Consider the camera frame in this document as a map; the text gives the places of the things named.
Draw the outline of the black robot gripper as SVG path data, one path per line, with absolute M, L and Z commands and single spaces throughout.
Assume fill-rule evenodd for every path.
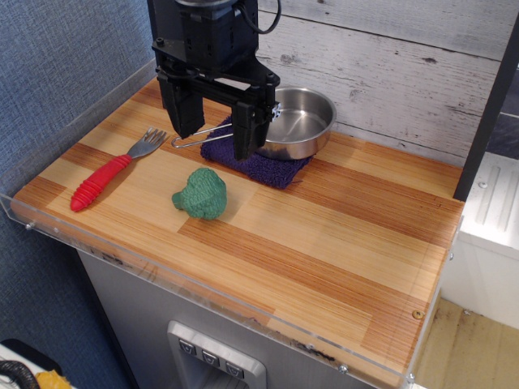
M 182 139 L 204 124 L 203 100 L 232 109 L 234 157 L 247 160 L 264 146 L 277 110 L 279 77 L 256 57 L 255 7 L 178 7 L 182 40 L 157 38 L 152 49 L 164 108 Z

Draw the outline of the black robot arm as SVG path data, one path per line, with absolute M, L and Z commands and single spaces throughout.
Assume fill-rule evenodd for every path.
M 279 77 L 256 57 L 256 1 L 150 1 L 152 49 L 164 108 L 183 139 L 205 123 L 204 99 L 231 109 L 234 157 L 264 146 L 279 114 Z

